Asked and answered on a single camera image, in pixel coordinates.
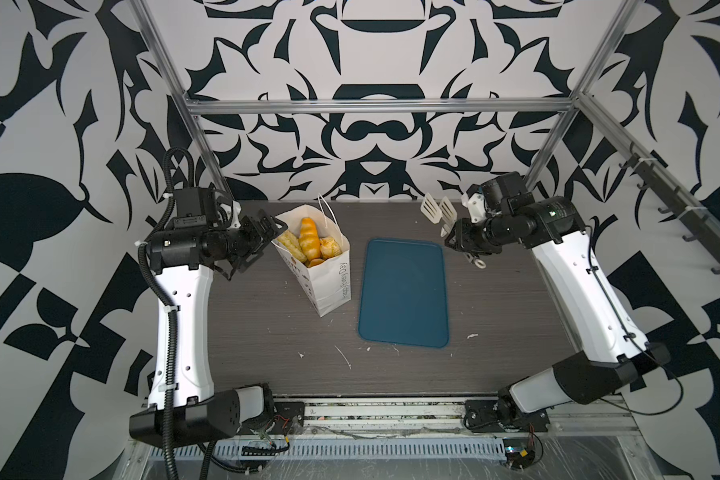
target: paper debris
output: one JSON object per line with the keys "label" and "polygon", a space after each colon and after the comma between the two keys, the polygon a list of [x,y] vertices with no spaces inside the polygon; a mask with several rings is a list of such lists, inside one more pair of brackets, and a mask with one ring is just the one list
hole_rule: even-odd
{"label": "paper debris", "polygon": [[336,345],[334,345],[333,348],[335,348],[336,350],[338,350],[339,353],[342,354],[342,356],[344,357],[344,361],[347,363],[347,366],[349,367],[350,370],[352,370],[352,364],[349,363],[349,360],[347,360],[346,355],[344,355],[344,353],[341,350],[339,350]]}

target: bread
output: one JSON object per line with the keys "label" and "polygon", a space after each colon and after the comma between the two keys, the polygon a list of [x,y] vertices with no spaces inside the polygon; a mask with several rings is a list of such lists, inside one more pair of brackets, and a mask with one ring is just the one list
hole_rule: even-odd
{"label": "bread", "polygon": [[333,258],[334,256],[341,255],[342,248],[332,236],[327,236],[320,239],[320,253],[322,254],[322,259],[327,260],[329,258]]}
{"label": "bread", "polygon": [[296,238],[296,235],[294,235],[293,232],[286,230],[283,235],[277,237],[277,241],[288,249],[288,252],[293,255],[293,258],[297,259],[302,264],[306,264],[307,255],[302,252],[302,248],[298,244],[298,238]]}
{"label": "bread", "polygon": [[302,229],[298,236],[298,244],[301,246],[307,260],[312,261],[315,258],[320,258],[320,239],[317,236],[317,225],[308,216],[302,218]]}

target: paper bag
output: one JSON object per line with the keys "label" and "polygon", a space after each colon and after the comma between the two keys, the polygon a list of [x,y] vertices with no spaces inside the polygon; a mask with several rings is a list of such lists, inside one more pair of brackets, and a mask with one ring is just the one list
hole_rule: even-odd
{"label": "paper bag", "polygon": [[[333,216],[330,206],[328,206],[328,211]],[[349,240],[342,235],[342,231],[334,221],[336,220],[335,216],[334,220],[331,220],[322,211],[311,205],[298,206],[284,214],[277,215],[277,218],[288,224],[288,229],[298,237],[302,218],[305,216],[315,221],[320,238],[332,236],[338,242],[342,248],[341,255],[329,258],[320,265],[307,268],[277,240],[273,240],[272,244],[277,247],[278,253],[296,276],[298,282],[301,283],[304,293],[312,302],[318,315],[324,316],[352,298],[349,285]]]}

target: table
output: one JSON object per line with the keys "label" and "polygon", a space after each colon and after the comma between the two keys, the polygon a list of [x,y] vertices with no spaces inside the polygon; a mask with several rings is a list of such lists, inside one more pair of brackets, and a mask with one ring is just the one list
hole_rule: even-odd
{"label": "table", "polygon": [[[299,205],[250,201],[242,208],[244,214],[259,208],[279,214]],[[445,348],[361,339],[358,308],[368,241],[399,237],[442,244],[440,226],[413,202],[331,206],[352,245],[352,300],[320,318],[271,246],[231,282],[217,274],[208,305],[217,390],[268,382],[280,396],[495,392],[574,353],[534,258],[520,245],[485,257],[485,270],[444,249],[451,336]]]}

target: blue cutting board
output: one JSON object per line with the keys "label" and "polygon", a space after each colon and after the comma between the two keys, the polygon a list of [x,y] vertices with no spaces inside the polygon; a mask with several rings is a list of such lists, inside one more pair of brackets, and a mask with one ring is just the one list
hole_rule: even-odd
{"label": "blue cutting board", "polygon": [[358,332],[375,342],[448,344],[448,292],[440,245],[399,238],[368,242]]}

